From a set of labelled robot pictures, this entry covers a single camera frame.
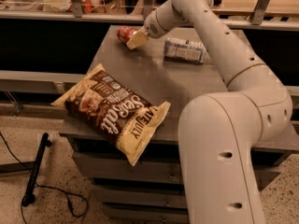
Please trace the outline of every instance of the floor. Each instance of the floor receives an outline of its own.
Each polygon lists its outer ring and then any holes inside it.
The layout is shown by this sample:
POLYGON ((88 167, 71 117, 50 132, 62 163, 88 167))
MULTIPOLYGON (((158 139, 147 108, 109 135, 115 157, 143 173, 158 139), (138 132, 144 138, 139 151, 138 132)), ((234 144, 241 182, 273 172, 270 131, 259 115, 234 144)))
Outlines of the floor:
MULTIPOLYGON (((65 195, 53 189, 35 188, 36 201, 23 207, 27 223, 85 223, 85 224, 154 224, 155 222, 121 220, 106 217, 93 196, 90 182, 83 177, 73 162, 68 141, 58 134, 65 112, 38 105, 26 105, 18 117, 13 116, 11 104, 0 104, 0 132, 11 151, 21 161, 35 158, 43 133, 48 133, 51 147, 46 147, 41 164, 38 185, 64 189, 88 198, 89 210, 84 217, 72 217, 65 195)), ((0 140, 0 164, 15 160, 0 140)), ((299 223, 299 155, 291 155, 281 167, 283 173, 261 193, 267 224, 299 223)), ((0 224, 24 223, 21 217, 21 199, 29 180, 29 172, 0 175, 0 224)), ((85 202, 72 197, 75 214, 84 211, 85 202)))

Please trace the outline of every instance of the gray tabletop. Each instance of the gray tabletop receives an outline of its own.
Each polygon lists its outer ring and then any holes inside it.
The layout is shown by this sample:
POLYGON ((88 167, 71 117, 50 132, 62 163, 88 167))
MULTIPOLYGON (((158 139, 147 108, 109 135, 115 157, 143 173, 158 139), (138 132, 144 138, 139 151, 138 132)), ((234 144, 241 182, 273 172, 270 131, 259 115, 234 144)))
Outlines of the gray tabletop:
MULTIPOLYGON (((151 141, 177 144, 178 119, 184 106, 199 95, 227 91, 216 67, 208 56, 204 64, 186 63, 164 57, 164 41, 169 36, 200 40, 192 28, 177 28, 162 38, 150 39, 147 44, 134 50, 129 50, 117 38, 118 28, 119 26, 110 27, 90 70, 101 63, 122 85, 152 104, 159 105, 163 101, 171 103, 164 122, 151 141)), ((60 134, 102 139, 87 125, 70 115, 64 120, 60 134)), ((299 140, 293 127, 290 126, 283 135, 288 136, 286 142, 281 142, 283 138, 280 137, 278 142, 261 143, 257 147, 298 151, 299 140)))

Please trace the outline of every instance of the drawer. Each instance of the drawer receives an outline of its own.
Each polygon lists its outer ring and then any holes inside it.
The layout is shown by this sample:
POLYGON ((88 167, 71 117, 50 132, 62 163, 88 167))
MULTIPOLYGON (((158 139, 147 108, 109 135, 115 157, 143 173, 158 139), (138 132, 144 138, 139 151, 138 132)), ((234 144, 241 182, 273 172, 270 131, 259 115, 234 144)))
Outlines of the drawer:
POLYGON ((103 205, 103 211, 109 217, 153 220, 160 223, 189 223, 188 211, 181 209, 107 203, 103 205))
POLYGON ((183 185, 96 180, 92 193, 100 203, 124 203, 187 209, 183 185))
POLYGON ((73 159, 82 175, 87 177, 183 184, 177 159, 144 158, 134 167, 113 154, 74 152, 73 159))

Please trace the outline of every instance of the white can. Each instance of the white can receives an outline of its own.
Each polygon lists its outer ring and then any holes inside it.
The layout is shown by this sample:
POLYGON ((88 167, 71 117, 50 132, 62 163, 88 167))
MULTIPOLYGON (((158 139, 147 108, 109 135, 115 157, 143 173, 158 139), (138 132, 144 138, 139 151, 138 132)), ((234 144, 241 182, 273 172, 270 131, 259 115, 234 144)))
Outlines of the white can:
POLYGON ((206 48, 200 41, 168 37, 164 44, 164 56, 203 63, 206 57, 206 48))

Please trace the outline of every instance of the white robotic arm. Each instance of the white robotic arm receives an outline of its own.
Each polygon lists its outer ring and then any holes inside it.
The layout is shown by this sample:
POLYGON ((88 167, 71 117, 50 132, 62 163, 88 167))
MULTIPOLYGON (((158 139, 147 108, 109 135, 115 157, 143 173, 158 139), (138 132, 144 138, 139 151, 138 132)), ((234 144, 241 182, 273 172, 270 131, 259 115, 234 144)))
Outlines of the white robotic arm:
POLYGON ((292 100, 270 68, 212 12, 211 4, 168 0, 144 24, 154 38, 192 24, 228 89, 195 98, 179 119, 190 222, 264 224, 250 150, 285 129, 292 100))

